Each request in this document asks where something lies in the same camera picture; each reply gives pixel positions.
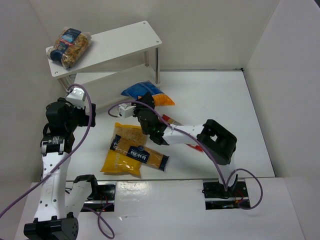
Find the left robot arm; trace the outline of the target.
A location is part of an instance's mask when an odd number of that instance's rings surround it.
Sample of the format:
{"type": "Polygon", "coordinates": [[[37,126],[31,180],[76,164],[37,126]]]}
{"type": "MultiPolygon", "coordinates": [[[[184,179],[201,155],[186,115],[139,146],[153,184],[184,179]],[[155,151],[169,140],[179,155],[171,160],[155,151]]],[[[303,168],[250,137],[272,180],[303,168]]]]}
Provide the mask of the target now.
{"type": "Polygon", "coordinates": [[[93,174],[79,175],[66,193],[67,172],[77,127],[96,125],[96,105],[60,97],[46,107],[47,124],[40,142],[43,172],[41,194],[33,222],[24,225],[29,240],[75,240],[78,216],[85,200],[97,191],[93,174]]]}

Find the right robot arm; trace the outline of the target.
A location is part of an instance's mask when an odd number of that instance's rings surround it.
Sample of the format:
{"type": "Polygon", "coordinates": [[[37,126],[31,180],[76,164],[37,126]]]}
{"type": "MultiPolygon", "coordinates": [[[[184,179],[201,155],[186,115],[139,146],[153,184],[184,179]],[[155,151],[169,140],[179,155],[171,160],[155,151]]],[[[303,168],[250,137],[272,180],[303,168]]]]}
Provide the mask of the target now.
{"type": "Polygon", "coordinates": [[[214,163],[218,174],[218,183],[231,195],[235,192],[238,175],[232,157],[236,151],[237,138],[213,119],[200,125],[175,125],[168,123],[155,111],[155,102],[147,92],[141,99],[131,104],[133,116],[140,123],[143,134],[157,145],[187,144],[197,145],[214,163]]]}

